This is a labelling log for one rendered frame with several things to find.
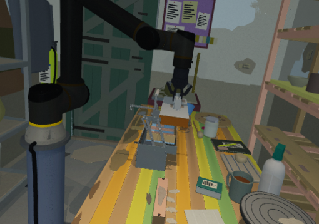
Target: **green door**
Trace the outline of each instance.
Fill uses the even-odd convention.
[[[158,0],[111,1],[156,27]],[[119,141],[137,110],[129,106],[147,104],[153,51],[83,10],[83,79],[91,96],[73,111],[73,135]],[[66,121],[70,130],[71,113]]]

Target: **mug handle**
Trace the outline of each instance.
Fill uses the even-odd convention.
[[[226,177],[226,184],[227,184],[228,187],[230,187],[230,175],[232,175],[232,174],[233,174],[233,172],[228,173],[227,177]]]

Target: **bowl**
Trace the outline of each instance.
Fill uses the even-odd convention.
[[[304,87],[308,84],[309,79],[300,76],[288,76],[288,81],[292,86]]]

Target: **brown liquid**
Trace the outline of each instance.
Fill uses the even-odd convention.
[[[246,178],[243,178],[242,176],[234,176],[238,181],[241,181],[243,183],[250,183],[250,181]]]

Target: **yellow note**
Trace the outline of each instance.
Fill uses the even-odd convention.
[[[197,5],[196,1],[183,1],[182,23],[196,23]]]

